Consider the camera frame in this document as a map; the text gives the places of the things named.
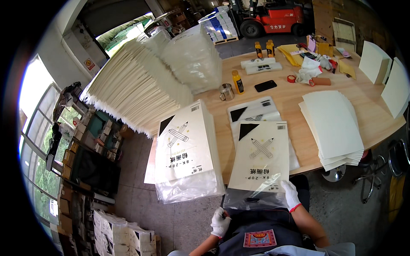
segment yellow bottle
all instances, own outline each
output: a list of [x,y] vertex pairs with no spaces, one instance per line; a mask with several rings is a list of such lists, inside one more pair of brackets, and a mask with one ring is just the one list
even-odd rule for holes
[[237,70],[232,71],[232,79],[235,84],[236,92],[238,92],[238,94],[243,94],[244,85],[242,84],[241,76],[238,74]]
[[266,52],[268,53],[268,57],[273,57],[273,48],[271,42],[266,42]]
[[259,59],[263,58],[262,54],[262,46],[260,46],[259,42],[255,42],[255,49],[256,49],[256,55]]
[[269,39],[268,42],[271,43],[271,46],[272,46],[272,57],[274,57],[274,56],[275,56],[275,45],[273,44],[272,39]]

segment hand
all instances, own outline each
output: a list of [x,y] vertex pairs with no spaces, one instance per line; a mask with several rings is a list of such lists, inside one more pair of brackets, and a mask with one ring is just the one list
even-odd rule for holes
[[293,212],[298,206],[301,205],[301,202],[298,198],[298,192],[296,191],[295,185],[292,182],[280,181],[283,189],[285,190],[286,202],[288,205],[289,212]]
[[211,234],[219,238],[223,238],[228,231],[229,223],[231,218],[228,213],[223,210],[222,207],[216,209],[214,216],[212,217],[211,227],[214,229]]

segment barcode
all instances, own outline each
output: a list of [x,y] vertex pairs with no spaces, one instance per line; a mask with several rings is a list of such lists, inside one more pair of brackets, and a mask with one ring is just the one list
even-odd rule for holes
[[191,112],[194,112],[195,110],[198,110],[198,109],[199,109],[199,105],[191,108]]

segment red tape roll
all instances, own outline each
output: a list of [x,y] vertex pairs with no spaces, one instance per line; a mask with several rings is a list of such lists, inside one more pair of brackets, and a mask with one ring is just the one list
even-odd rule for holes
[[287,76],[287,81],[289,83],[294,83],[296,81],[296,77],[294,75],[288,75]]

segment pallet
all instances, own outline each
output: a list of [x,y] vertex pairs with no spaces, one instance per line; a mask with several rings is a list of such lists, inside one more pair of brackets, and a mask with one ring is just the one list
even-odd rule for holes
[[232,37],[232,38],[227,38],[227,39],[224,39],[224,40],[216,41],[216,42],[213,42],[213,43],[214,43],[214,45],[219,45],[219,44],[222,44],[222,43],[238,41],[238,40],[239,40],[238,37]]

